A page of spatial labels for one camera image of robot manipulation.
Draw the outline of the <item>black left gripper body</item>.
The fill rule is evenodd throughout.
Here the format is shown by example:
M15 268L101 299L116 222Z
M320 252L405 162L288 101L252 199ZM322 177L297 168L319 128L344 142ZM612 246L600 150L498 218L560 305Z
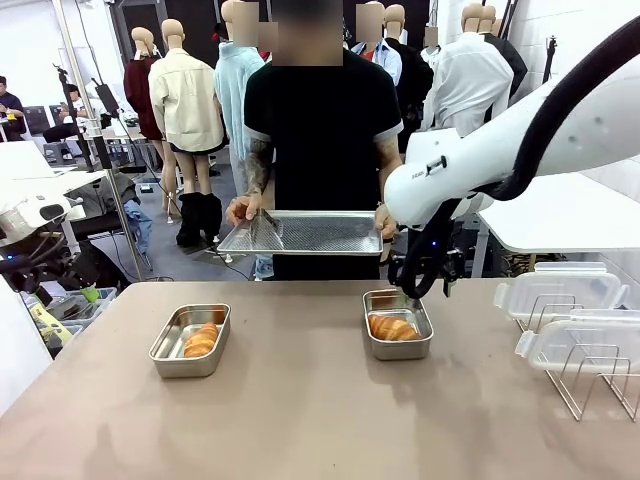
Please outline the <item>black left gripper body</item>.
M63 264L59 285L67 291L99 287L103 283L101 267L101 259L92 253L69 257Z

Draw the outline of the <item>person's right hand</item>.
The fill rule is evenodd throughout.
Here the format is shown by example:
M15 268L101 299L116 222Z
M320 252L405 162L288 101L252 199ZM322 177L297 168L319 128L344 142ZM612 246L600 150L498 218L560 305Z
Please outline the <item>person's right hand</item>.
M240 225L243 221L251 221L262 208L262 195L259 193L242 195L234 198L227 210L227 220L233 226Z

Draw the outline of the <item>person's left hand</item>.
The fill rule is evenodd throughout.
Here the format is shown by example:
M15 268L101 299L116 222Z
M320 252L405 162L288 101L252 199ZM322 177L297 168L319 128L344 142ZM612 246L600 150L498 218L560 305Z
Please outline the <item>person's left hand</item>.
M392 240L397 232L397 222L392 218L385 204L380 204L376 208L374 220L382 239Z

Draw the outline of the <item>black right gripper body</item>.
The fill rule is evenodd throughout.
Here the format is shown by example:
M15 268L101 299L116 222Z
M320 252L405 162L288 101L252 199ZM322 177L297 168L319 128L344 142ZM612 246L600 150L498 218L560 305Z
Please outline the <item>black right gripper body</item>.
M403 254L392 254L389 257L387 269L388 282L401 290L405 290L406 284L405 264L406 256Z

